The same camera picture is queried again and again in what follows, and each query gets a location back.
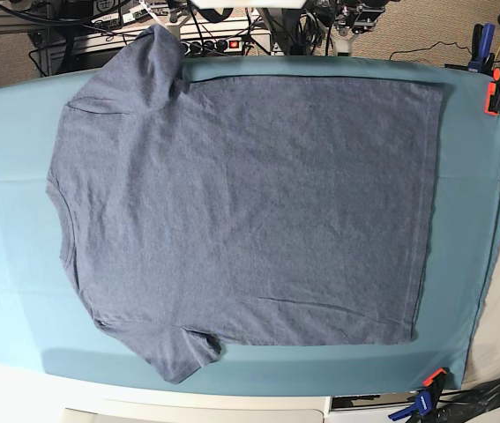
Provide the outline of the blue-grey T-shirt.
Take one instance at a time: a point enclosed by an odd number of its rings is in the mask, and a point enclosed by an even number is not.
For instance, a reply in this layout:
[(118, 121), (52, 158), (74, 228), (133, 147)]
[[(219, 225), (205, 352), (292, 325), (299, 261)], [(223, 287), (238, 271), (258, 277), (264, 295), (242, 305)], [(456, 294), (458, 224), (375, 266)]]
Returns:
[(443, 87), (182, 61), (152, 27), (63, 107), (47, 192), (94, 325), (171, 383), (224, 344), (408, 343)]

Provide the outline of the teal table cloth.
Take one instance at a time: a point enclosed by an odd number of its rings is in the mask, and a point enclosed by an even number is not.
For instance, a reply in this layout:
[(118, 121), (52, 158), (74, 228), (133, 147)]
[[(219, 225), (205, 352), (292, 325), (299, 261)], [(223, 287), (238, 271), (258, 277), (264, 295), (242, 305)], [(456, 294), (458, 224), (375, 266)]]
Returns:
[[(382, 346), (227, 345), (175, 386), (240, 396), (341, 396), (413, 390), (439, 367), (463, 378), (494, 271), (500, 267), (500, 115), (484, 112), (486, 76), (351, 57), (192, 59), (190, 81), (234, 75), (354, 76), (440, 84), (438, 179), (415, 340)], [(63, 105), (89, 71), (0, 88), (0, 364), (89, 382), (172, 390), (100, 332), (59, 258), (46, 175)]]

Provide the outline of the blue orange clamp bottom right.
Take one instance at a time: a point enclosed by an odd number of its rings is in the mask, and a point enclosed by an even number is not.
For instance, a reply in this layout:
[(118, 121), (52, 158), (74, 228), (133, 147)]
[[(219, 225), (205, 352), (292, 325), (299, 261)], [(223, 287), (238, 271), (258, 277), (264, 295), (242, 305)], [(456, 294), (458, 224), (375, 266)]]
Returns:
[(423, 382), (423, 388), (411, 399), (413, 403), (408, 407), (394, 412), (388, 416), (392, 422), (435, 422), (437, 404), (444, 391), (449, 369), (440, 367)]

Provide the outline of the orange black clamp top right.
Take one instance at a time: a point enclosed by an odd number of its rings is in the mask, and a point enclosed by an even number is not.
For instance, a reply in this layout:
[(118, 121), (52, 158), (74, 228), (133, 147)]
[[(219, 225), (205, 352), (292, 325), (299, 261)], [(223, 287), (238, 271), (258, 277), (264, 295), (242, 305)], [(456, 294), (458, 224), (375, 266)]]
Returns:
[(500, 67), (492, 72), (492, 80), (488, 84), (485, 97), (484, 112), (487, 115), (500, 115)]

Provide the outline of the blue clamp top right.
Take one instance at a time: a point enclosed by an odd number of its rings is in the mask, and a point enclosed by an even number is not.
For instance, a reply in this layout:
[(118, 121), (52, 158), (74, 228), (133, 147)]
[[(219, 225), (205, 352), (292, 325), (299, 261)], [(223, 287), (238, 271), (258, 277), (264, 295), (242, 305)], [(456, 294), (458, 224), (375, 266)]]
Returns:
[(496, 26), (491, 23), (474, 25), (471, 59), (467, 66), (469, 71), (491, 74), (495, 60), (495, 54), (491, 52), (495, 29)]

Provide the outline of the black plastic bag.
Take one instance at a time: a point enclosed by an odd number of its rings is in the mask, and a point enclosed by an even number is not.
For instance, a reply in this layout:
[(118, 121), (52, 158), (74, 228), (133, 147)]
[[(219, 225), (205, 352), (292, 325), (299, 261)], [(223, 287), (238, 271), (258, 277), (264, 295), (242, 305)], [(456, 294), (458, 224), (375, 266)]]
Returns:
[(440, 399), (435, 422), (464, 423), (500, 408), (500, 378)]

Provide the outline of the black power strip red switch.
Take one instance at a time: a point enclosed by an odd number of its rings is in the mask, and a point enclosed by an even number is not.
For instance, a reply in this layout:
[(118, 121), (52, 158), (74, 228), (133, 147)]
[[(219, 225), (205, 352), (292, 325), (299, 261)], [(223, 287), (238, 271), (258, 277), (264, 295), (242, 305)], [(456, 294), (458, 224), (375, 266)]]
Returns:
[(180, 41), (185, 57), (226, 57), (241, 56), (242, 46), (239, 40), (203, 40), (203, 41)]

